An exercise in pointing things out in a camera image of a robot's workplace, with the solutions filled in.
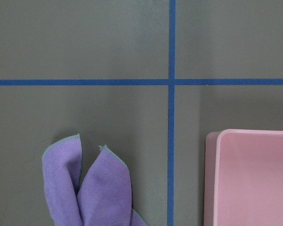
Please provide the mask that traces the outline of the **purple microfiber cloth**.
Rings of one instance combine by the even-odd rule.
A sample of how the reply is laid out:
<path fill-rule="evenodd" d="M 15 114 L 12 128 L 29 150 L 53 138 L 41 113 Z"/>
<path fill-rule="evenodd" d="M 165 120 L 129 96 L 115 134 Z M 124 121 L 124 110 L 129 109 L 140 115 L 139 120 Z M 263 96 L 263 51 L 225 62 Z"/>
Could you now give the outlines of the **purple microfiber cloth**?
<path fill-rule="evenodd" d="M 50 145 L 42 155 L 44 193 L 56 226 L 145 226 L 134 210 L 127 165 L 106 145 L 81 179 L 80 135 Z"/>

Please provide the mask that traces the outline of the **pink plastic bin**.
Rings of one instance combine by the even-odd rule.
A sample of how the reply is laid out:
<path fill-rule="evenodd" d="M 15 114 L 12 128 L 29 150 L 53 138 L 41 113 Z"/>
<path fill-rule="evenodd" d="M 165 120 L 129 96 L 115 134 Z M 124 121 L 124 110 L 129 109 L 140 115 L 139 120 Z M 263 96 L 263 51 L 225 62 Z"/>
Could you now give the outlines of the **pink plastic bin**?
<path fill-rule="evenodd" d="M 206 136 L 203 224 L 283 226 L 283 131 Z"/>

